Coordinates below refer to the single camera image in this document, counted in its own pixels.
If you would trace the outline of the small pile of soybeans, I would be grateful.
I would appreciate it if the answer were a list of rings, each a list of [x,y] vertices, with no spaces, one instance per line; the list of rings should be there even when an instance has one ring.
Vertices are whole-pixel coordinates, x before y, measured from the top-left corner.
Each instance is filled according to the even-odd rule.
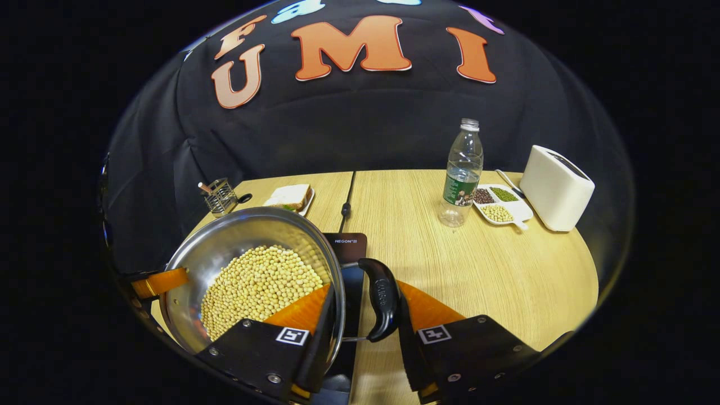
[[[481,212],[491,221],[494,222],[512,222],[514,216],[501,205],[484,205]]]

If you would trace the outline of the black backdrop cloth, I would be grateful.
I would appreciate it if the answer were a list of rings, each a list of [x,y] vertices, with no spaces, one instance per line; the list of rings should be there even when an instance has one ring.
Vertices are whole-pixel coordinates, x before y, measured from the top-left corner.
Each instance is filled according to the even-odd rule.
[[[522,171],[538,145],[584,171],[578,231],[598,270],[617,269],[632,167],[565,62],[453,0],[278,0],[175,54],[119,118],[102,198],[115,270],[169,261],[208,212],[200,181],[444,169],[462,118],[488,169]]]

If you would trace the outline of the stainless steel pot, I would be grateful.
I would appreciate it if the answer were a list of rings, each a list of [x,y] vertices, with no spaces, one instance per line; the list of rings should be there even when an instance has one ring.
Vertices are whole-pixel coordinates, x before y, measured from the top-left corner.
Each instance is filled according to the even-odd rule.
[[[213,341],[200,320],[201,297],[218,275],[221,264],[262,245],[280,245],[298,252],[332,285],[336,342],[327,371],[337,359],[342,344],[362,341],[362,337],[345,330],[350,324],[352,302],[345,269],[361,269],[370,282],[368,300],[376,321],[365,341],[377,343],[398,329],[402,296],[398,282],[384,263],[363,256],[367,249],[365,235],[322,233],[308,219],[288,210],[247,208],[203,226],[188,237],[170,259],[169,267],[187,268],[188,283],[164,293],[160,310],[178,345],[191,356],[196,356]]]

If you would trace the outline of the clear plastic water bottle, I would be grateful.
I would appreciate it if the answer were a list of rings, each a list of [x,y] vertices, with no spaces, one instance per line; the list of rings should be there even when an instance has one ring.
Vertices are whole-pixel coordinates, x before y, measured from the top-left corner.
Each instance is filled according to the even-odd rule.
[[[474,203],[483,165],[484,149],[479,138],[479,122],[463,118],[448,153],[447,176],[439,209],[439,220],[443,225],[457,228],[465,223]]]

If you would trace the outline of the white divided tray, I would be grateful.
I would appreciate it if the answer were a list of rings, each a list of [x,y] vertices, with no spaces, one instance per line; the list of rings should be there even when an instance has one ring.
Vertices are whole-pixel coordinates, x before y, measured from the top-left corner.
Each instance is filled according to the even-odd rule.
[[[498,187],[498,188],[502,188],[502,189],[504,189],[504,190],[506,190],[506,191],[508,191],[508,192],[512,192],[512,193],[515,194],[515,196],[516,196],[517,198],[519,198],[519,200],[518,200],[518,201],[512,201],[512,202],[504,202],[504,201],[501,201],[501,200],[499,200],[499,199],[497,198],[497,196],[489,189],[489,188],[491,188],[491,187]],[[515,191],[513,191],[511,188],[509,188],[509,187],[507,187],[507,186],[504,186],[504,185],[501,185],[501,184],[481,184],[481,185],[478,186],[478,188],[486,188],[486,189],[489,191],[489,193],[490,193],[490,194],[493,196],[493,198],[494,198],[494,203],[493,203],[493,204],[478,204],[478,203],[475,203],[475,201],[473,200],[473,203],[474,203],[476,209],[478,210],[478,212],[480,213],[480,215],[483,216],[484,220],[486,220],[486,221],[488,221],[488,223],[491,223],[491,224],[496,225],[496,226],[515,225],[515,226],[519,227],[519,228],[522,229],[522,230],[528,228],[526,222],[527,222],[528,220],[530,220],[530,218],[533,218],[533,211],[532,211],[532,209],[530,208],[530,206],[525,202],[525,200],[522,199],[517,192],[515,192]],[[489,220],[489,219],[483,214],[483,212],[481,211],[481,207],[483,207],[484,205],[496,205],[496,204],[497,204],[497,205],[504,206],[504,207],[512,214],[512,216],[514,216],[514,221],[512,221],[512,222],[494,222],[494,221],[492,221],[492,220]]]

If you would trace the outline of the large pile of soybeans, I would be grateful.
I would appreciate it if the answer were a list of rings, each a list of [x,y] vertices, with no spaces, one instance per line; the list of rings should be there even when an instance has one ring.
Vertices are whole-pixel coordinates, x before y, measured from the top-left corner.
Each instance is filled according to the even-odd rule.
[[[321,302],[329,289],[326,277],[292,249],[257,246],[234,257],[210,283],[201,300],[200,320],[211,340],[242,320],[288,321],[300,329],[306,313],[296,302]]]

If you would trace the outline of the white toaster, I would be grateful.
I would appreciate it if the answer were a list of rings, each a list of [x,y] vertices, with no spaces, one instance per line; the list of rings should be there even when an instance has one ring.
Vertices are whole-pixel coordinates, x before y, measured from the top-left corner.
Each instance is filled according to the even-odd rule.
[[[565,156],[533,145],[519,189],[548,230],[569,232],[586,210],[596,185]]]

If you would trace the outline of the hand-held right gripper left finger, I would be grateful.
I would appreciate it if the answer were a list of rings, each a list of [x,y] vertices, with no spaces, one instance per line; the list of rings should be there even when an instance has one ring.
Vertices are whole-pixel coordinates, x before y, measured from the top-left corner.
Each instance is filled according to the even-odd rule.
[[[196,358],[270,402],[309,403],[335,352],[335,315],[334,288],[326,285],[267,321],[240,320]]]

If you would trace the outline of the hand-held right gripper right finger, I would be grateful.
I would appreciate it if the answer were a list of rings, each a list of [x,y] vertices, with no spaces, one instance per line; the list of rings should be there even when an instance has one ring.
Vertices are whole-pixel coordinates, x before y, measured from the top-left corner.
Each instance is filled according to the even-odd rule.
[[[489,397],[540,359],[489,315],[466,317],[398,282],[399,346],[411,390],[421,403],[470,403]]]

